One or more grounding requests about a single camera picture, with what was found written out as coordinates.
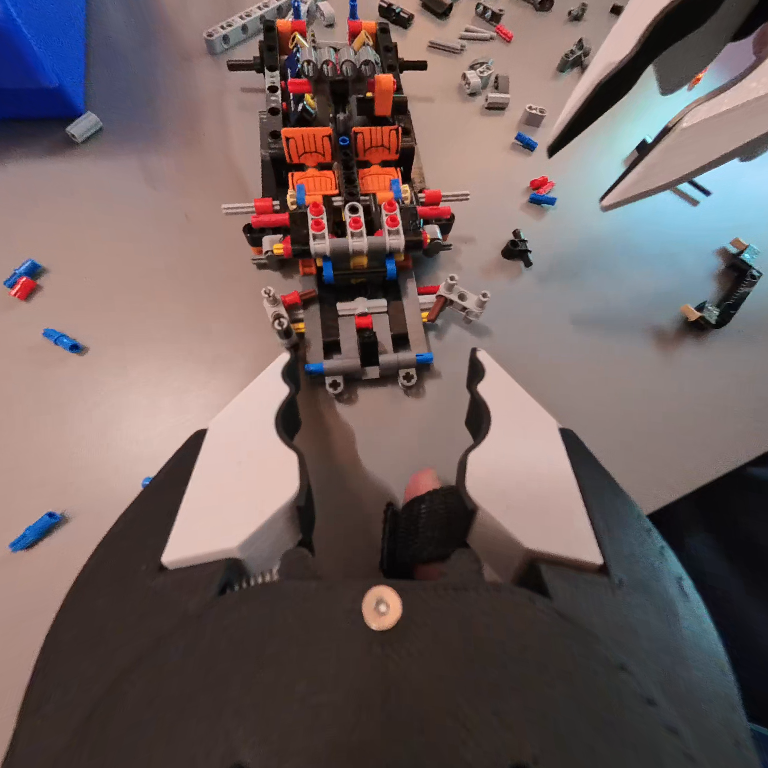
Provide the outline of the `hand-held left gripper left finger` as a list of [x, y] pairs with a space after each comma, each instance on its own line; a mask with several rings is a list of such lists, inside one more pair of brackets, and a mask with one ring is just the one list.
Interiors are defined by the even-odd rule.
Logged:
[[300, 430], [296, 355], [282, 352], [205, 432], [160, 558], [168, 570], [234, 559], [253, 578], [278, 569], [312, 528]]

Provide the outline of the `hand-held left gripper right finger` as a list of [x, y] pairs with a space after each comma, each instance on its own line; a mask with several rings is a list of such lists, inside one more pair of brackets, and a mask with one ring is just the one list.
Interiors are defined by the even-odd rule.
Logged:
[[474, 511], [468, 543], [496, 581], [532, 563], [597, 572], [596, 534], [558, 421], [488, 352], [469, 356], [466, 429], [456, 485]]

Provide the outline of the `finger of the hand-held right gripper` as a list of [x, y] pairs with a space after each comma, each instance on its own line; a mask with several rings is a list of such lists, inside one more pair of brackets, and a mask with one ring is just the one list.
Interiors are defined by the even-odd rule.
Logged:
[[750, 36], [749, 1], [632, 1], [569, 97], [552, 129], [552, 158], [612, 109], [649, 67], [658, 90], [687, 86], [732, 42]]
[[670, 190], [733, 160], [766, 151], [766, 36], [753, 37], [755, 59], [741, 74], [691, 102], [650, 140], [600, 198], [614, 210]]

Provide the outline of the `lego car chassis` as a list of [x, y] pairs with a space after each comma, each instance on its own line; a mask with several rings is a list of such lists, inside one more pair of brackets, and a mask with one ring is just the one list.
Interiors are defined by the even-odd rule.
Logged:
[[414, 260], [450, 250], [452, 204], [469, 192], [428, 188], [402, 76], [425, 60], [401, 57], [391, 24], [363, 20], [349, 2], [341, 37], [328, 2], [292, 2], [264, 24], [252, 58], [230, 72], [263, 77], [261, 192], [222, 206], [246, 216], [253, 264], [297, 264], [300, 287], [263, 290], [283, 345], [302, 343], [305, 371], [339, 396], [351, 379], [417, 384], [433, 364], [426, 323], [437, 286], [419, 286]]

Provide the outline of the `dark grey lego connector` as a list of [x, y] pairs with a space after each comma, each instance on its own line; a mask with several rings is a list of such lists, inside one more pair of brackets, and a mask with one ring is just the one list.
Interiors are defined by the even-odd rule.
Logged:
[[561, 74], [573, 70], [584, 72], [590, 64], [591, 53], [592, 47], [590, 43], [585, 38], [580, 37], [562, 54], [556, 66], [556, 72]]

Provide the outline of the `grey round lego connector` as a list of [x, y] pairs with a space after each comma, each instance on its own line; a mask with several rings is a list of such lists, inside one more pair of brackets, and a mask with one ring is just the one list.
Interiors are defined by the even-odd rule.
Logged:
[[470, 62], [461, 73], [460, 84], [469, 97], [480, 95], [494, 75], [494, 61], [491, 58], [477, 58]]

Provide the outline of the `black lego assembly tan tips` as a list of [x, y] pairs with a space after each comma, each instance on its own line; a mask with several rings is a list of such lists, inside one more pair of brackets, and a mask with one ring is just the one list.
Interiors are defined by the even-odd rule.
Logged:
[[721, 254], [727, 258], [714, 297], [696, 306], [686, 304], [680, 308], [685, 323], [691, 328], [716, 331], [728, 326], [763, 278], [763, 272], [756, 265], [760, 249], [753, 244], [736, 237], [724, 246]]

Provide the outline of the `long grey lego beam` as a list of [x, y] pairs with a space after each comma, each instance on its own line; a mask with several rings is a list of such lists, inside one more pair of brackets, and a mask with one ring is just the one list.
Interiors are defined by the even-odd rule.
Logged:
[[206, 52], [220, 55], [235, 46], [258, 38], [267, 21], [276, 21], [290, 14], [292, 1], [261, 1], [209, 28], [204, 34]]

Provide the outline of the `grey lego cylinder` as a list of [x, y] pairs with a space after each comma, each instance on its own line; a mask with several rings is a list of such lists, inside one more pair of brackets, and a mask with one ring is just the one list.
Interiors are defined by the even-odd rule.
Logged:
[[86, 111], [66, 128], [66, 135], [75, 143], [83, 144], [103, 129], [101, 119], [92, 111]]

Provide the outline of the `person's left hand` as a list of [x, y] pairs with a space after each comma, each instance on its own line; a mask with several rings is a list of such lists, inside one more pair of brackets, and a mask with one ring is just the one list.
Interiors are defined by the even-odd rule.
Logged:
[[412, 474], [403, 494], [403, 503], [442, 487], [442, 480], [434, 468], [424, 468]]

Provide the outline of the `dark pants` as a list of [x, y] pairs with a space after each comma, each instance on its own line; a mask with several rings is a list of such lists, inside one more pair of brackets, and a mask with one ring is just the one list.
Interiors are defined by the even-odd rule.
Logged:
[[648, 516], [723, 641], [766, 766], [767, 454]]

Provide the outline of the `blue plastic bin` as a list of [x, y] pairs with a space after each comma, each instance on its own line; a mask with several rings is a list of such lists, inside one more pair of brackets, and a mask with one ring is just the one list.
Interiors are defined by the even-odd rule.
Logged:
[[86, 1], [1, 2], [1, 119], [85, 112]]

